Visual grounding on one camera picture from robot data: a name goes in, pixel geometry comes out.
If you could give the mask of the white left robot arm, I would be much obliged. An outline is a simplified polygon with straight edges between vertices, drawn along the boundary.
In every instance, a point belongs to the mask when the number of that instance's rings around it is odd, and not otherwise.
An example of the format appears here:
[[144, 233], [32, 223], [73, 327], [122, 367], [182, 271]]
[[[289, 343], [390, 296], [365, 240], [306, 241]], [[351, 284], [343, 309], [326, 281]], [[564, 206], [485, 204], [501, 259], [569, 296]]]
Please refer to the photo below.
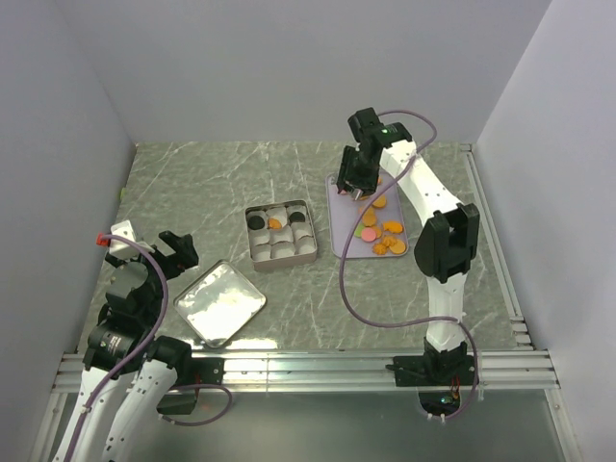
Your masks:
[[78, 400], [56, 461], [100, 458], [114, 419], [111, 411], [121, 405], [166, 316], [168, 281], [199, 263], [192, 235], [167, 230], [159, 238], [171, 254], [139, 244], [125, 233], [97, 237], [96, 243], [108, 249], [105, 260], [115, 268], [114, 280], [88, 338]]

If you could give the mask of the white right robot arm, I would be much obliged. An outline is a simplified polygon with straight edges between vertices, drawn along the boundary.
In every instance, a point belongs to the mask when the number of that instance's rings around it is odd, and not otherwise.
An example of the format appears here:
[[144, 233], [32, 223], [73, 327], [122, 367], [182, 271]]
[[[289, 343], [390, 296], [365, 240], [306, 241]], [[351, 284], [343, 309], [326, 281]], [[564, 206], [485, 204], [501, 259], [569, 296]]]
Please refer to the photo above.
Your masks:
[[343, 151], [336, 188], [371, 204], [399, 188], [417, 213], [422, 231], [413, 254], [428, 287], [425, 347], [426, 378], [445, 384], [457, 373], [449, 353], [474, 341], [463, 324], [464, 287], [477, 253], [480, 212], [451, 193], [424, 160], [430, 141], [416, 143], [400, 122], [386, 124], [369, 107], [347, 120], [355, 140]]

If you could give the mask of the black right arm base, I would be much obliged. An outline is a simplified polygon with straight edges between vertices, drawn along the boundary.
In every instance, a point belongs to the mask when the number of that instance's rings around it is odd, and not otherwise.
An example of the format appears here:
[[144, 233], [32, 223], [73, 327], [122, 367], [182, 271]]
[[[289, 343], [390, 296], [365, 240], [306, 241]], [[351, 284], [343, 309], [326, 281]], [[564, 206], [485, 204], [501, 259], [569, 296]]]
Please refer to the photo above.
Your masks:
[[463, 354], [460, 359], [430, 359], [423, 356], [395, 356], [386, 370], [394, 374], [398, 388], [442, 388], [442, 391], [419, 391], [419, 403], [428, 417], [446, 420], [462, 409], [461, 388], [476, 384], [475, 359]]

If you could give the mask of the black round cookie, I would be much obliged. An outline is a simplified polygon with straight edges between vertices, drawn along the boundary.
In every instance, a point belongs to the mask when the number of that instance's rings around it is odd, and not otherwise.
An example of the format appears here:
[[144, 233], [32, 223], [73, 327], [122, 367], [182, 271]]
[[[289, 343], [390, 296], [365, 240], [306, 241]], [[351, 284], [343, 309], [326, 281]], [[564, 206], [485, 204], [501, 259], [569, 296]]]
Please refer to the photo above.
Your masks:
[[289, 223], [305, 222], [306, 216], [300, 211], [294, 211], [289, 215]]
[[250, 230], [261, 230], [266, 226], [266, 221], [260, 216], [251, 216], [247, 219], [247, 226]]

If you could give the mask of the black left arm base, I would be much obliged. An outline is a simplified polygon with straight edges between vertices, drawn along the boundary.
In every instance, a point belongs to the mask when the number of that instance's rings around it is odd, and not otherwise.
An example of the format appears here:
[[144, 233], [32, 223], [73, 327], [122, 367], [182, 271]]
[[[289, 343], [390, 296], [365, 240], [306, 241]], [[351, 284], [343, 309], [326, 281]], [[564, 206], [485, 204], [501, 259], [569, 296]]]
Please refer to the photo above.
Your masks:
[[190, 366], [185, 370], [169, 392], [165, 394], [157, 406], [157, 411], [169, 416], [188, 416], [195, 409], [200, 392], [198, 390], [180, 391], [178, 387], [194, 384], [222, 383], [224, 360], [215, 358], [192, 359]]

